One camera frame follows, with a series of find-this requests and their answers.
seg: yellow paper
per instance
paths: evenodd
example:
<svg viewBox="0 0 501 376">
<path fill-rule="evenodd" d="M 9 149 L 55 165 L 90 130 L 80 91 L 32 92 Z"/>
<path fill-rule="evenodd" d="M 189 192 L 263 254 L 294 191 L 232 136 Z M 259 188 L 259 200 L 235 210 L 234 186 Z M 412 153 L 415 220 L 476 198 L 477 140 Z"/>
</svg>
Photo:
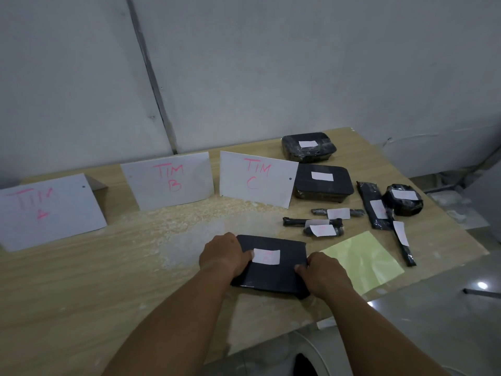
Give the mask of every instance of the yellow paper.
<svg viewBox="0 0 501 376">
<path fill-rule="evenodd" d="M 358 294 L 365 294 L 404 273 L 398 262 L 369 231 L 322 252 L 338 259 Z"/>
</svg>

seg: forearm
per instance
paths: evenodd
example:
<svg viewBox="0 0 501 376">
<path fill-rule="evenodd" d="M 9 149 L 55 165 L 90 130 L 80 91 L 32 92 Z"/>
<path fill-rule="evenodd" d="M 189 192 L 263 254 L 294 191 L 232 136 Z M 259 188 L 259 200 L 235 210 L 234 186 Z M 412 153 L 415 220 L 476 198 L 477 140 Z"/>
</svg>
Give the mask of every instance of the forearm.
<svg viewBox="0 0 501 376">
<path fill-rule="evenodd" d="M 353 289 L 326 299 L 337 322 L 354 376 L 447 375 Z"/>
<path fill-rule="evenodd" d="M 103 375 L 196 374 L 230 281 L 225 269 L 200 270 L 141 322 Z"/>
</svg>

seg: person's left hand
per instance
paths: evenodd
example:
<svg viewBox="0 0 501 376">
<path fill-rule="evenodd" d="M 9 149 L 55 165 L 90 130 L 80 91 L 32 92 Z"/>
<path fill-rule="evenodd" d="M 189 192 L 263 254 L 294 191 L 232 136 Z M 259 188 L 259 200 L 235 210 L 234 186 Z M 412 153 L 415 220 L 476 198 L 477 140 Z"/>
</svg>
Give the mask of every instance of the person's left hand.
<svg viewBox="0 0 501 376">
<path fill-rule="evenodd" d="M 248 262 L 253 258 L 254 251 L 242 252 L 242 247 L 235 235 L 227 232 L 224 235 L 214 236 L 214 239 L 205 244 L 198 264 L 200 269 L 224 266 L 231 272 L 232 277 L 236 277 L 243 272 Z"/>
</svg>

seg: person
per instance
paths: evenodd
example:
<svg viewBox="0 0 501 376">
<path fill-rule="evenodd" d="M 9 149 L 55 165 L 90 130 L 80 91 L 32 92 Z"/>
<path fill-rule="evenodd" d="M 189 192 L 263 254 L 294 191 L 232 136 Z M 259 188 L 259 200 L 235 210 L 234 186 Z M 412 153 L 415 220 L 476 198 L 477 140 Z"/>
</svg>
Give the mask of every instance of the person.
<svg viewBox="0 0 501 376">
<path fill-rule="evenodd" d="M 200 255 L 198 273 L 134 329 L 103 376 L 196 375 L 225 292 L 253 255 L 242 252 L 233 233 L 215 236 Z M 331 309 L 354 376 L 449 375 L 358 295 L 336 259 L 315 252 L 296 272 Z"/>
</svg>

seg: hand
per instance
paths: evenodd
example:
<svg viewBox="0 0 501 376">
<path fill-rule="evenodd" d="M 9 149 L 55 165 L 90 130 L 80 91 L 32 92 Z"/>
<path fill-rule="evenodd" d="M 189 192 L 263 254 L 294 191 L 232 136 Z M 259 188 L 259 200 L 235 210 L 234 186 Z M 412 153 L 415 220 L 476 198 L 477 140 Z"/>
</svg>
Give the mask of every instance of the hand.
<svg viewBox="0 0 501 376">
<path fill-rule="evenodd" d="M 296 265 L 294 269 L 304 280 L 308 290 L 323 300 L 340 289 L 353 290 L 351 280 L 339 261 L 325 253 L 313 252 L 308 257 L 307 268 Z"/>
<path fill-rule="evenodd" d="M 200 269 L 223 266 L 228 269 L 233 278 L 240 275 L 253 258 L 254 251 L 242 252 L 242 247 L 235 235 L 227 232 L 224 235 L 214 236 L 214 239 L 205 244 L 198 264 Z"/>
</svg>

